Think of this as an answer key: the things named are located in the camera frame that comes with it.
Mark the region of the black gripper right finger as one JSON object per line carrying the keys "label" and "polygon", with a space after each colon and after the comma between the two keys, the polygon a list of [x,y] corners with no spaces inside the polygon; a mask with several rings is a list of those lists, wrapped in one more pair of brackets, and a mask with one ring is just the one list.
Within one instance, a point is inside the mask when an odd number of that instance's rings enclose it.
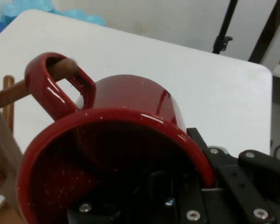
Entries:
{"label": "black gripper right finger", "polygon": [[200,189],[204,224],[280,224],[280,159],[256,150],[238,158],[222,147],[208,147],[196,128],[187,134],[202,149],[215,175],[215,186]]}

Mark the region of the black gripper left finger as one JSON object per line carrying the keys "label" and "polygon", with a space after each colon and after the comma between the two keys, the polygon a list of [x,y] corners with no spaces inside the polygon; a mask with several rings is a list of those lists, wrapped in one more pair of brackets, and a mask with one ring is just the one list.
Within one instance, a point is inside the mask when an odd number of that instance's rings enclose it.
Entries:
{"label": "black gripper left finger", "polygon": [[186,199],[199,181],[180,170],[157,170],[104,182],[67,209],[70,224],[182,224]]}

